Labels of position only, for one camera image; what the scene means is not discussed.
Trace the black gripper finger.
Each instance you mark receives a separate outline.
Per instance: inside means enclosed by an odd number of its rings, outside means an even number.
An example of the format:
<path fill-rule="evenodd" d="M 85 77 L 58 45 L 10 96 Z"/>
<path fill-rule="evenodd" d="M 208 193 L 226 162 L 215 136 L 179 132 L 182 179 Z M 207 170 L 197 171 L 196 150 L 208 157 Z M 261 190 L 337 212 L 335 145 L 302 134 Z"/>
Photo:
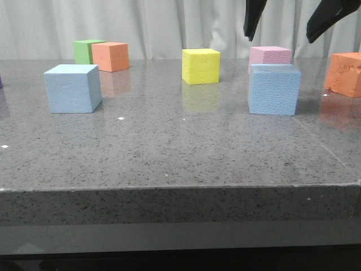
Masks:
<path fill-rule="evenodd" d="M 315 42 L 336 22 L 357 11 L 359 7 L 360 0 L 322 0 L 307 22 L 308 42 Z"/>
<path fill-rule="evenodd" d="M 267 0 L 246 0 L 245 1 L 245 18 L 244 18 L 244 36 L 248 37 L 250 42 L 253 41 L 257 30 L 258 22 L 266 6 Z"/>

